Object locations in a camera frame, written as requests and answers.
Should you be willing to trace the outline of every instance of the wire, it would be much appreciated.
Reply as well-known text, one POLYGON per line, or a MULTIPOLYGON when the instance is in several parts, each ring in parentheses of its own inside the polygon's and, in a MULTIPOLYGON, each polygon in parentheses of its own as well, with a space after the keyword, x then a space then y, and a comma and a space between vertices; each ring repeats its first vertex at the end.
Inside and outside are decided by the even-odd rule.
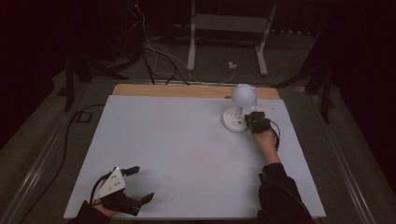
POLYGON ((102 182, 105 179, 106 178, 102 176, 96 181, 95 185, 93 185, 92 192, 91 192, 91 197, 90 197, 90 204, 92 204, 92 202, 93 202, 93 195, 95 194, 96 188, 98 187, 100 182, 102 182))
POLYGON ((32 212, 32 210, 35 208, 35 206, 37 205, 37 203, 43 198, 44 194, 48 191, 48 189, 52 186, 52 184, 55 182, 56 178, 58 177, 59 173, 61 172, 62 168, 64 167, 64 163, 66 161, 66 153, 67 153, 67 140, 69 137, 69 131, 70 131, 70 127, 73 124, 73 122, 75 121, 76 117, 84 112, 86 109, 94 107, 94 106, 99 106, 99 105, 90 105, 87 106, 79 111, 76 111, 75 114, 73 115, 73 118, 70 119, 69 123, 67 124, 67 129, 66 129, 66 134, 65 134, 65 138, 64 138, 64 148, 63 148, 63 155, 62 155, 62 161, 61 164, 58 167, 58 170, 56 171, 54 177, 51 179, 51 181, 48 183, 48 185, 44 188, 44 190, 41 192, 41 194, 37 197, 37 199, 33 202, 33 204, 29 207, 29 209, 26 211, 25 215, 22 217, 22 219, 20 220, 20 224, 23 223, 23 221, 28 217, 28 215, 32 212))
POLYGON ((148 64, 148 60, 146 58, 146 53, 145 52, 142 53, 142 57, 144 59, 144 64, 146 65, 146 68, 148 69, 148 75, 149 75, 149 78, 151 79, 151 83, 153 85, 155 85, 154 77, 152 76, 151 70, 149 69, 149 64, 148 64))
POLYGON ((138 0, 136 0, 136 8, 137 8, 137 11, 138 11, 138 12, 140 13, 140 15, 142 16, 143 32, 144 32, 144 34, 145 34, 146 41, 148 42, 148 43, 145 44, 145 45, 148 46, 150 49, 152 49, 152 52, 153 52, 153 54, 155 55, 154 68, 152 68, 152 71, 155 73, 155 70, 156 70, 156 68, 157 68, 158 56, 155 54, 154 48, 153 48, 153 47, 150 45, 150 43, 149 43, 148 35, 147 35, 147 32, 146 32, 146 24, 145 24, 146 18, 145 18, 145 15, 143 15, 142 11, 140 10, 139 1, 138 1, 138 0))
POLYGON ((227 81, 220 82, 220 84, 224 84, 224 83, 227 83, 227 82, 233 80, 233 78, 235 77, 235 69, 236 69, 236 68, 234 67, 234 68, 233 68, 233 75, 230 77, 230 79, 228 79, 227 81))
POLYGON ((170 77, 161 77, 161 78, 167 79, 167 82, 166 82, 165 84, 168 84, 172 79, 176 79, 176 80, 182 81, 182 82, 184 82, 184 84, 190 86, 190 84, 189 84, 189 83, 184 79, 184 77, 180 74, 180 71, 178 70, 178 68, 177 68, 177 66, 175 65, 175 63, 174 63, 167 55, 163 54, 162 52, 157 52, 157 53, 161 54, 161 56, 159 57, 160 59, 163 59, 163 60, 165 60, 165 61, 168 61, 170 64, 173 65, 173 67, 174 67, 174 73, 173 73, 173 74, 165 74, 165 73, 158 74, 158 73, 153 73, 153 75, 155 75, 155 76, 157 76, 157 77, 161 77, 161 76, 159 76, 159 75, 170 75, 170 77))
POLYGON ((279 126, 277 126, 277 124, 275 122, 273 122, 273 121, 271 121, 271 123, 275 124, 275 126, 277 127, 277 138, 279 138, 279 142, 280 142, 280 129, 279 129, 279 126))

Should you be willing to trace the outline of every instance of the metal stand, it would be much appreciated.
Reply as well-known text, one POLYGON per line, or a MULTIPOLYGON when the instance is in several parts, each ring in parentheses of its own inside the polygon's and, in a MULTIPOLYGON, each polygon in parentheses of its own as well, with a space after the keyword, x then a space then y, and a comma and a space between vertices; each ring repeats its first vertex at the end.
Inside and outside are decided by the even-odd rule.
POLYGON ((195 30, 196 29, 210 29, 210 30, 232 30, 242 32, 255 32, 262 33, 262 42, 256 46, 257 61, 260 67, 260 73, 262 76, 268 75, 267 66, 265 64, 264 56, 262 54, 268 35, 271 31, 272 21, 276 13, 277 5, 273 5, 270 15, 268 18, 250 18, 250 17, 230 17, 230 16, 218 16, 218 15, 204 15, 195 13, 195 0, 191 0, 191 37, 190 37, 190 49, 189 59, 187 60, 187 69, 193 71, 195 67, 195 30), (212 24, 206 23, 205 21, 210 20, 212 24), (232 20, 237 23, 240 20, 241 26, 230 25, 228 29, 221 28, 221 21, 232 20), (246 27, 246 24, 252 24, 251 27, 246 27))
POLYGON ((109 77, 123 80, 128 79, 128 77, 121 76, 84 53, 78 52, 75 49, 70 49, 66 52, 66 106, 64 111, 68 111, 74 102, 74 72, 76 72, 79 81, 91 82, 92 74, 89 66, 104 72, 109 77))
POLYGON ((297 76, 291 77, 276 85, 272 85, 272 88, 285 88, 290 84, 304 78, 311 77, 308 84, 305 87, 307 94, 317 94, 320 87, 323 87, 322 91, 322 102, 321 102, 321 115, 326 120, 329 121, 329 106, 330 106, 330 91, 332 87, 332 68, 333 65, 316 65, 312 68, 306 70, 305 72, 300 72, 297 76))

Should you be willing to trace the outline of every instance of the table leg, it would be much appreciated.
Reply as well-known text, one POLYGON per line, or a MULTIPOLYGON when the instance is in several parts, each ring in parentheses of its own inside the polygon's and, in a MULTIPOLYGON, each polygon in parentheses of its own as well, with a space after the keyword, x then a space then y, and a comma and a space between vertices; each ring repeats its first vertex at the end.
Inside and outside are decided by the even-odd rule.
POLYGON ((265 42, 267 41, 268 35, 270 34, 271 31, 271 25, 275 16, 276 7, 277 7, 276 4, 272 6, 270 15, 267 18, 267 23, 265 24, 264 32, 262 34, 262 42, 260 43, 259 46, 256 46, 257 61, 260 67, 260 74, 262 76, 268 75, 267 65, 265 64, 264 55, 262 54, 262 52, 264 50, 265 42))
POLYGON ((191 36, 187 70, 192 72, 195 66, 195 0, 191 0, 191 36))

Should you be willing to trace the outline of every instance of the white tabletop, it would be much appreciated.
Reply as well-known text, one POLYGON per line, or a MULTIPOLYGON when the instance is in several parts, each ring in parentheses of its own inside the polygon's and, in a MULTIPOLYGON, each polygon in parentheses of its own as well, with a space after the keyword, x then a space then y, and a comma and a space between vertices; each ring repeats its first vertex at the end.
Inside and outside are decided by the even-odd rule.
MULTIPOLYGON (((324 217, 315 183, 282 100, 259 100, 281 130, 279 157, 313 217, 324 217)), ((125 177, 131 198, 155 192, 141 219, 254 218, 264 161, 249 132, 221 123, 231 100, 109 96, 64 213, 75 217, 96 180, 118 166, 140 166, 125 177)))

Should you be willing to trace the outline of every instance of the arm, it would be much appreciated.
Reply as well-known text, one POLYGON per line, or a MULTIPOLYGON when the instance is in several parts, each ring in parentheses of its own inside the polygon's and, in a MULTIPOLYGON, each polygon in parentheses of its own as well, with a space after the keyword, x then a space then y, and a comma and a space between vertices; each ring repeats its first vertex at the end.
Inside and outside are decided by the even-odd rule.
POLYGON ((101 204, 100 200, 95 200, 93 205, 88 204, 86 201, 81 205, 78 215, 71 219, 69 224, 108 224, 110 219, 116 215, 117 211, 106 209, 101 204))
POLYGON ((266 164, 262 169, 264 178, 259 189, 262 206, 262 210, 257 215, 259 222, 314 223, 309 212, 305 211, 304 205, 299 203, 301 197, 294 180, 287 176, 280 163, 274 131, 267 130, 252 135, 266 164))

